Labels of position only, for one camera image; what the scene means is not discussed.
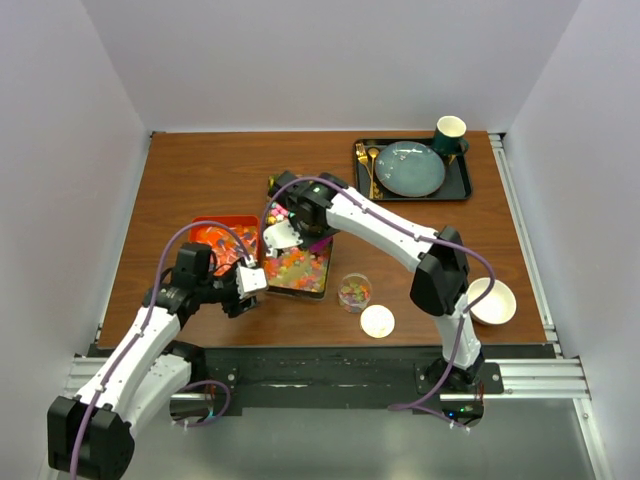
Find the purple plastic scoop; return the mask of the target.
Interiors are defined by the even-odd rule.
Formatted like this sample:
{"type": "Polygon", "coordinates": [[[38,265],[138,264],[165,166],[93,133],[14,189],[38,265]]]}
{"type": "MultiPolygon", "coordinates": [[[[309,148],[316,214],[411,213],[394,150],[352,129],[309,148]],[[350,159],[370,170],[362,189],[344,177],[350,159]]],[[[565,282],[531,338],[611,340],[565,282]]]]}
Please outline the purple plastic scoop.
{"type": "Polygon", "coordinates": [[[325,238],[325,239],[320,240],[320,241],[316,242],[315,244],[311,245],[309,247],[309,250],[311,252],[322,251],[324,248],[326,248],[331,243],[332,243],[332,238],[325,238]]]}

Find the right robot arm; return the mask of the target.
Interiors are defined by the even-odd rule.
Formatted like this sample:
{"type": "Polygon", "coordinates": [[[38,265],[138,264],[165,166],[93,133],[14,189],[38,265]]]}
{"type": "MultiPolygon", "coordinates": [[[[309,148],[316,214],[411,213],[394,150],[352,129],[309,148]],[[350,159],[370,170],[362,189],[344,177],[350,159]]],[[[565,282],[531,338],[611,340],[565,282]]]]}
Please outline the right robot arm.
{"type": "Polygon", "coordinates": [[[311,177],[286,171],[271,181],[268,196],[289,211],[287,239],[294,245],[310,247],[345,232],[403,265],[413,274],[411,301],[434,319],[442,341],[441,358],[427,368],[431,380],[459,393],[480,382],[484,356],[468,300],[468,258],[475,253],[457,230],[406,220],[326,172],[311,177]]]}

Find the candy tin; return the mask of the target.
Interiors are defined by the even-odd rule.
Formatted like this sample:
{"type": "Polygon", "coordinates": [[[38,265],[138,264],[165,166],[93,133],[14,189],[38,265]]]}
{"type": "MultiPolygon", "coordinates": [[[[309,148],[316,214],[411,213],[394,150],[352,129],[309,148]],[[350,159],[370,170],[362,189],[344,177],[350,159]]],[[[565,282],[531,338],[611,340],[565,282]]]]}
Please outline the candy tin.
{"type": "Polygon", "coordinates": [[[267,205],[263,212],[263,221],[261,231],[264,231],[267,227],[280,223],[290,217],[289,210],[287,208],[287,201],[289,195],[293,192],[295,185],[288,187],[276,199],[273,199],[273,195],[277,193],[285,184],[291,182],[294,178],[298,178],[298,175],[292,172],[285,171],[279,175],[271,175],[267,180],[267,205]]]}
{"type": "Polygon", "coordinates": [[[314,250],[292,247],[279,251],[276,257],[265,257],[267,291],[294,298],[323,299],[332,250],[333,241],[329,240],[314,250]]]}

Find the clear plastic jar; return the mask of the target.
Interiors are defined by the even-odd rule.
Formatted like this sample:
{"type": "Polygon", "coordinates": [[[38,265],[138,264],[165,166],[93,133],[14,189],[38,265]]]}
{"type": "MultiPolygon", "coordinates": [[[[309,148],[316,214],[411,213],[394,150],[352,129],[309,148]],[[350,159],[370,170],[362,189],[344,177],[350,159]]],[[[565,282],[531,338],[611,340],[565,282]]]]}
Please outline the clear plastic jar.
{"type": "Polygon", "coordinates": [[[339,305],[349,313],[361,313],[369,304],[372,286],[369,279],[360,273],[344,276],[338,292],[339,305]]]}

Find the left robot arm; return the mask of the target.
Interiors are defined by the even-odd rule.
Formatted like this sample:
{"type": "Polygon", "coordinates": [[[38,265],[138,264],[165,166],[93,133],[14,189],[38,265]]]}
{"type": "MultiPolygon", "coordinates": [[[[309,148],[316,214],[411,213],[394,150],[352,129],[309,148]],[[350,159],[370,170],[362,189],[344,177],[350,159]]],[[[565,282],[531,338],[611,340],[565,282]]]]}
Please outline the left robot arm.
{"type": "Polygon", "coordinates": [[[204,304],[230,318],[254,308],[267,287],[253,256],[222,274],[210,246],[185,243],[172,267],[161,267],[130,329],[102,367],[74,395],[59,396],[47,412],[48,464],[74,479],[119,479],[135,439],[169,397],[200,390],[207,380],[203,353],[177,334],[204,304]]]}

